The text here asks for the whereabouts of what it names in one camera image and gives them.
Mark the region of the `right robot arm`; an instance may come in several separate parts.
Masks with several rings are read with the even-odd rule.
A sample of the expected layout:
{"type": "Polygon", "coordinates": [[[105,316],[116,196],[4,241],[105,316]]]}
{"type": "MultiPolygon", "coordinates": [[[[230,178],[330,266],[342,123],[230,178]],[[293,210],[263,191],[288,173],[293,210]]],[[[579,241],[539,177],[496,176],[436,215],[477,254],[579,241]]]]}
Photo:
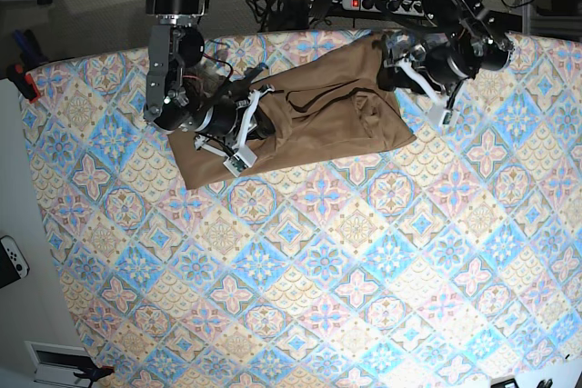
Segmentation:
{"type": "Polygon", "coordinates": [[[248,138],[266,138],[274,132],[267,117],[257,113],[260,100],[274,88],[252,86],[266,70],[264,64],[247,70],[241,80],[226,78],[210,95],[204,92],[202,79],[191,75],[207,58],[197,24],[209,1],[146,0],[146,11],[157,23],[148,45],[144,118],[167,134],[194,133],[195,149],[221,157],[225,168],[239,176],[257,160],[248,138]]]}

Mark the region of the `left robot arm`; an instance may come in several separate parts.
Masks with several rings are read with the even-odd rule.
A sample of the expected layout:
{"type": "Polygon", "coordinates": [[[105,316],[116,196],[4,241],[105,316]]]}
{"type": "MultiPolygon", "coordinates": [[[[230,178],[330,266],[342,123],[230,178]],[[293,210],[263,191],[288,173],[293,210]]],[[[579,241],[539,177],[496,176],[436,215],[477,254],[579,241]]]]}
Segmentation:
{"type": "Polygon", "coordinates": [[[507,67],[514,46],[480,0],[371,0],[400,30],[381,37],[378,82],[427,96],[428,118],[452,127],[457,96],[480,70],[507,67]]]}

